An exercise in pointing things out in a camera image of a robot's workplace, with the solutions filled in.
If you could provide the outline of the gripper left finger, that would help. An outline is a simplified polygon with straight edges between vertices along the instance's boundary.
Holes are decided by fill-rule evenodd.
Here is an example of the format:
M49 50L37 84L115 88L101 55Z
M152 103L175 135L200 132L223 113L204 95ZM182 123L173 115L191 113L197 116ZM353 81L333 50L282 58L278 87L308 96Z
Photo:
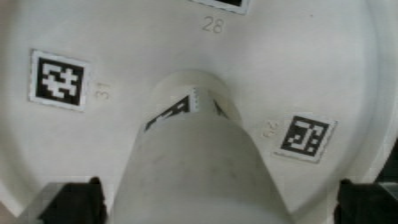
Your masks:
M101 181L49 183L15 218L15 224L106 224Z

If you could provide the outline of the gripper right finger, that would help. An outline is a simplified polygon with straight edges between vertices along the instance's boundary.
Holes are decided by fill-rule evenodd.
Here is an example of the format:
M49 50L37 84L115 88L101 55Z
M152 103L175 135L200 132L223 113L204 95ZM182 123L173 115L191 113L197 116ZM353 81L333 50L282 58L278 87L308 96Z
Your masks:
M339 182L333 224L398 224L398 182Z

